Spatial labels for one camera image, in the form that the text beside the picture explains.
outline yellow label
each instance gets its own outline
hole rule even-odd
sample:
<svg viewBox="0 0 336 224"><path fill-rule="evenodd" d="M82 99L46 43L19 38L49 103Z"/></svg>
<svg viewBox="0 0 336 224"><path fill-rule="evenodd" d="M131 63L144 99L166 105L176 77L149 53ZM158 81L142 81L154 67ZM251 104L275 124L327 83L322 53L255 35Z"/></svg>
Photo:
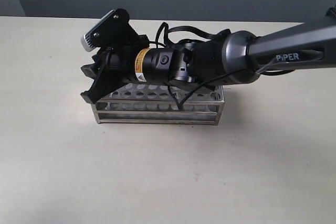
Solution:
<svg viewBox="0 0 336 224"><path fill-rule="evenodd" d="M142 64L143 64L143 59L145 58L146 56L146 53L151 50L151 48L145 48L145 49L142 49L137 57L135 58L135 63L134 63L134 68L135 68L135 75L137 77L137 79L139 81L144 81L146 82L146 79L143 75L143 72L142 72Z"/></svg>

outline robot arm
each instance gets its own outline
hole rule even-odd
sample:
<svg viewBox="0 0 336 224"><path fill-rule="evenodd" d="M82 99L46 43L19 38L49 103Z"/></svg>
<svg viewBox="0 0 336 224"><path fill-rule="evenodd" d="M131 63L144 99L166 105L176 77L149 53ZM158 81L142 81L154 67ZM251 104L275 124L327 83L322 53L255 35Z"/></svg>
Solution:
<svg viewBox="0 0 336 224"><path fill-rule="evenodd" d="M138 35L129 25L124 9L107 13L82 37L86 51L100 48L93 64L81 67L93 79L81 94L88 103L128 83L175 86L189 91L183 103L194 93L212 92L218 85L247 84L261 74L280 75L297 69L336 67L336 9L311 23L256 37L248 31L222 30L208 34L195 27L159 28L155 41ZM164 43L159 43L163 33ZM169 33L189 31L202 40L169 40Z"/></svg>

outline logo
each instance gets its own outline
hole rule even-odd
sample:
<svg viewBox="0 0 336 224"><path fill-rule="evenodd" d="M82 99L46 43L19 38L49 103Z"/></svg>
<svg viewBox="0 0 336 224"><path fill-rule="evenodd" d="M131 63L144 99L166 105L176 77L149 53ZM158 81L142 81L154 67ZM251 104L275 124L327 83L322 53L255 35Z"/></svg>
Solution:
<svg viewBox="0 0 336 224"><path fill-rule="evenodd" d="M293 61L293 60L300 60L299 54L297 52L294 52L292 54L283 54L283 55L277 55L276 56L277 61Z"/></svg>

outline screw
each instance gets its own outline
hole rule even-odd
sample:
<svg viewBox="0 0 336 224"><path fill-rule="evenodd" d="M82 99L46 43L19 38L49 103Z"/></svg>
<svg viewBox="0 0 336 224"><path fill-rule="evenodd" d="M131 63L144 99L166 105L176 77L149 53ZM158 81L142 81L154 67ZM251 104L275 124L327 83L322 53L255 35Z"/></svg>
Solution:
<svg viewBox="0 0 336 224"><path fill-rule="evenodd" d="M168 61L169 61L169 57L167 55L162 56L162 58L161 58L161 64L162 65L167 64Z"/></svg>

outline beige table surface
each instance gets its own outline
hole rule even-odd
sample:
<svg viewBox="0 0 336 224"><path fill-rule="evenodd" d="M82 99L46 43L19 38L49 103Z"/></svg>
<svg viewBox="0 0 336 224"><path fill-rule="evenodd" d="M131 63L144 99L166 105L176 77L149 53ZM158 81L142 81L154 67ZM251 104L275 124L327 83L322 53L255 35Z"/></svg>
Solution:
<svg viewBox="0 0 336 224"><path fill-rule="evenodd" d="M336 69L232 86L219 126L98 125L79 95L95 23L0 18L1 224L335 223ZM151 39L160 25L131 23Z"/></svg>

